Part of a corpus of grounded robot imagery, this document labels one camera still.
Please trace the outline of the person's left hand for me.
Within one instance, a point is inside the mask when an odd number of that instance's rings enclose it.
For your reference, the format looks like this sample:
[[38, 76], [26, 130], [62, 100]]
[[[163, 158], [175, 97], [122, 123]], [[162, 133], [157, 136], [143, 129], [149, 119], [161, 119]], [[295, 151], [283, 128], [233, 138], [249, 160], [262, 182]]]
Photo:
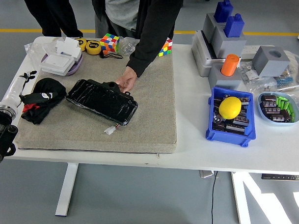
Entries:
[[137, 74], [135, 73], [134, 69], [127, 66], [122, 76], [116, 80], [116, 84], [118, 85], [120, 91], [125, 93], [133, 88], [134, 84], [136, 83], [136, 79]]

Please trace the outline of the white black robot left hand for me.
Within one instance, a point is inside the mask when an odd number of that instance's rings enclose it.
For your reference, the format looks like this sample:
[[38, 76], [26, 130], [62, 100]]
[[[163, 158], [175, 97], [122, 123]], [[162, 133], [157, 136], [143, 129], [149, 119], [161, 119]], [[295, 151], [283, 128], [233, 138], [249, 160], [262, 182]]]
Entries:
[[2, 102], [6, 106], [18, 107], [21, 102], [24, 104], [37, 104], [47, 102], [55, 98], [57, 92], [40, 92], [22, 95], [25, 84], [35, 78], [36, 71], [25, 72], [16, 78], [9, 88], [9, 93], [3, 98]]

